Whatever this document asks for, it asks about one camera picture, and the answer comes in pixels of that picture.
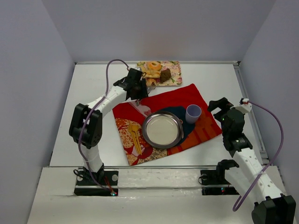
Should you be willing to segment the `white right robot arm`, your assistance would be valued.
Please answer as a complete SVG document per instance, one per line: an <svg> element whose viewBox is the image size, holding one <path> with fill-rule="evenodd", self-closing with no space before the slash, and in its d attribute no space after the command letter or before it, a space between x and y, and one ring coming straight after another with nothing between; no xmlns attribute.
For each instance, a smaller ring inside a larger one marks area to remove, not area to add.
<svg viewBox="0 0 299 224"><path fill-rule="evenodd" d="M247 98L242 98L238 106L226 98L209 102L209 112L219 109L214 118L221 123L223 145L232 157L220 162L216 170L219 178L226 180L239 193L232 208L234 212L249 200L253 205L253 223L292 224L295 220L295 199L285 195L266 172L275 158L262 166L243 133L245 114L251 112L253 105L255 103Z"/></svg>

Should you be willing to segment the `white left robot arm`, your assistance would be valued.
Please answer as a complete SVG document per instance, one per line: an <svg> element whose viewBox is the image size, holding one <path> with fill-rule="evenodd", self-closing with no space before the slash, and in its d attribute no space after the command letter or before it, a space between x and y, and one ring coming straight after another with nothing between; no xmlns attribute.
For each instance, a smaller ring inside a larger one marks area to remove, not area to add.
<svg viewBox="0 0 299 224"><path fill-rule="evenodd" d="M103 132L103 118L120 103L148 96L144 76L141 70L130 68L128 75L106 89L103 96L86 105L79 103L74 108L69 135L78 145L84 171L97 185L104 176L104 163L97 149Z"/></svg>

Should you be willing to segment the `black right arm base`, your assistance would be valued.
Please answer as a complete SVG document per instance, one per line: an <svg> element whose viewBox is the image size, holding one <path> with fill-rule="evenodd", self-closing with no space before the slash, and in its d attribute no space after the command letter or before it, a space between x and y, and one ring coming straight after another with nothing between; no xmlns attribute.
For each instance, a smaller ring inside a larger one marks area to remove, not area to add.
<svg viewBox="0 0 299 224"><path fill-rule="evenodd" d="M228 181L217 175L216 170L201 170L198 182L202 186L203 196L239 195Z"/></svg>

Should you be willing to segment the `jam pastry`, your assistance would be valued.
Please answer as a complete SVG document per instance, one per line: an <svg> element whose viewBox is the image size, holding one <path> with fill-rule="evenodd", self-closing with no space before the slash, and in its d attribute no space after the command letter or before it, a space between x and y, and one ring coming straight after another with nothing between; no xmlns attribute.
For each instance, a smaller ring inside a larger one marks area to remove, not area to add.
<svg viewBox="0 0 299 224"><path fill-rule="evenodd" d="M145 75L144 75L145 78L156 79L156 78L160 78L160 76L161 76L160 71L157 71L157 70L145 70L144 73L145 73Z"/></svg>

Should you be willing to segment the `metal tongs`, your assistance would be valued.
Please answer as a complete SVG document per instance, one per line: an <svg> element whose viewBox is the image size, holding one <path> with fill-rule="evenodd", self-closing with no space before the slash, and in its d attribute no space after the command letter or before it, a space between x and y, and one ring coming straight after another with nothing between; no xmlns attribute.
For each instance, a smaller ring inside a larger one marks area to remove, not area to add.
<svg viewBox="0 0 299 224"><path fill-rule="evenodd" d="M151 91L155 89L155 87L148 87L146 85L146 79L147 78L142 78L140 80L140 83L138 84L137 88L137 99L135 100L136 104L139 105L141 103L141 100L144 98L147 98L150 94Z"/></svg>

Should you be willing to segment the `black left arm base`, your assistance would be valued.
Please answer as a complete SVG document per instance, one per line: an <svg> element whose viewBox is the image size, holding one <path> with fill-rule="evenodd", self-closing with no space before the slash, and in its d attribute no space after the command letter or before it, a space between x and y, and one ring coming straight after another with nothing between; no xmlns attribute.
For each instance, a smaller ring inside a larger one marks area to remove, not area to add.
<svg viewBox="0 0 299 224"><path fill-rule="evenodd" d="M74 194L76 196L118 196L118 175L117 170L105 170L104 176L96 184L91 178L88 171L84 169L74 169L76 176L76 183L74 187Z"/></svg>

